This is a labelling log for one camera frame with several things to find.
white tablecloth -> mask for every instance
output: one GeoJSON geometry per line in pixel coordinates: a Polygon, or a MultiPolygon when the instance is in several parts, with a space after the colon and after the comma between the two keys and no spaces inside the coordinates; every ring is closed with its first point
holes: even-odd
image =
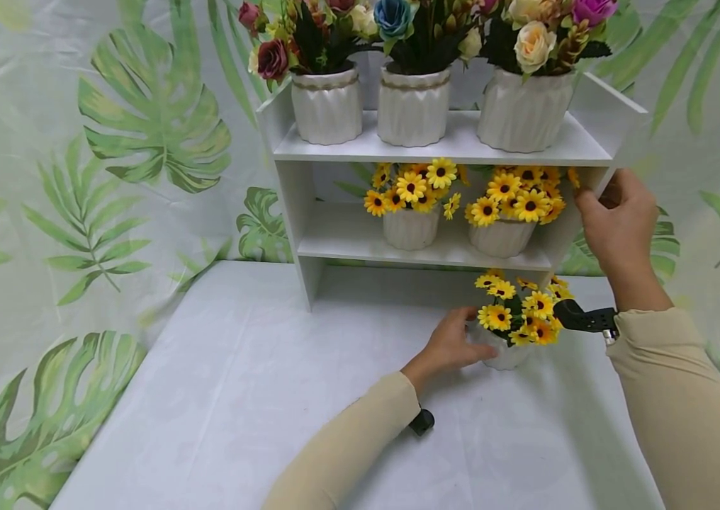
{"type": "MultiPolygon", "coordinates": [[[[189,291],[53,510],[258,509],[333,415],[399,369],[472,273],[328,268],[313,312],[295,268],[224,262],[189,291]]],[[[571,278],[580,304],[605,280],[571,278]]],[[[423,399],[346,509],[650,510],[663,504],[596,334],[565,332],[512,372],[482,364],[423,399]]]]}

right hand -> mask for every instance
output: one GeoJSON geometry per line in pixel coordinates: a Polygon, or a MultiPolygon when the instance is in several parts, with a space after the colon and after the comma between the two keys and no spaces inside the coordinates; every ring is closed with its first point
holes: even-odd
{"type": "Polygon", "coordinates": [[[649,251],[658,208],[655,196],[628,168],[618,170],[600,199],[590,189],[575,195],[587,245],[608,278],[651,273],[649,251]]]}

black object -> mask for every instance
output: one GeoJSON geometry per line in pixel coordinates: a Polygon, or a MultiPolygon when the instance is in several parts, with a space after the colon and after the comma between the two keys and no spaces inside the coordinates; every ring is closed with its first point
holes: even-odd
{"type": "Polygon", "coordinates": [[[420,408],[420,413],[408,424],[418,437],[422,437],[434,426],[434,415],[428,409],[420,408]]]}

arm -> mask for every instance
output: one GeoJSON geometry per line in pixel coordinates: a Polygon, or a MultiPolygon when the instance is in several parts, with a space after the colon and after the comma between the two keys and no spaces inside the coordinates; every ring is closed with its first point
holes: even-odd
{"type": "Polygon", "coordinates": [[[673,307],[652,271],[654,197],[629,171],[619,171],[614,187],[614,208],[589,191],[576,199],[620,312],[620,337],[607,355],[666,508],[718,510],[720,374],[692,319],[673,307]]]}
{"type": "Polygon", "coordinates": [[[402,370],[382,377],[324,425],[275,481],[263,509],[338,508],[383,448],[419,414],[417,398],[431,377],[496,355],[490,346],[466,341],[464,323],[475,312],[476,308],[450,311],[402,370]]]}

beige sleeve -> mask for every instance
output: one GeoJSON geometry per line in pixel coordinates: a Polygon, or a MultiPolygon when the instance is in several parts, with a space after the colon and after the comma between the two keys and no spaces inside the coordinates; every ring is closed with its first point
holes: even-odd
{"type": "Polygon", "coordinates": [[[692,319],[624,312],[607,355],[667,510],[720,510],[720,374],[692,319]]]}
{"type": "Polygon", "coordinates": [[[263,509],[336,509],[419,413],[406,376],[394,372],[382,377],[308,441],[269,490],[263,509]]]}

